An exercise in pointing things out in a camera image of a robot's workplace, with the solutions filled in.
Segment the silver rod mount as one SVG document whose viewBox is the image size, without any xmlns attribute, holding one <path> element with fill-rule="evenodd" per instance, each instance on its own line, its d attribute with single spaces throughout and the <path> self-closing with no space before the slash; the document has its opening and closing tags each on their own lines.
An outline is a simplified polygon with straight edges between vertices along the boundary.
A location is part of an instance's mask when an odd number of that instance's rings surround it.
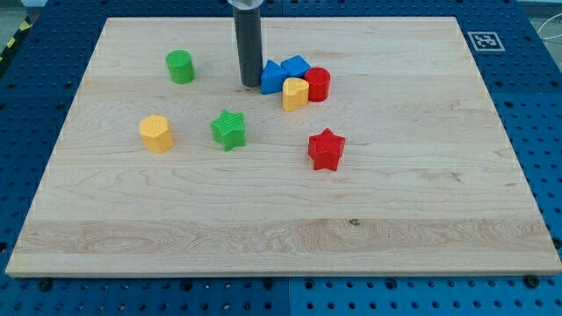
<svg viewBox="0 0 562 316">
<path fill-rule="evenodd" d="M 264 0 L 227 0 L 236 9 L 256 9 Z"/>
</svg>

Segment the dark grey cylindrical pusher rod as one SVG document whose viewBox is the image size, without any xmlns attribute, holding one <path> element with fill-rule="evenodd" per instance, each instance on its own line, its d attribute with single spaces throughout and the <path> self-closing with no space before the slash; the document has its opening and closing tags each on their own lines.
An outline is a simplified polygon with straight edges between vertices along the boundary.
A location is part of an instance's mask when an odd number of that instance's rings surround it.
<svg viewBox="0 0 562 316">
<path fill-rule="evenodd" d="M 261 84 L 263 48 L 260 4 L 233 4 L 241 83 L 247 87 Z"/>
</svg>

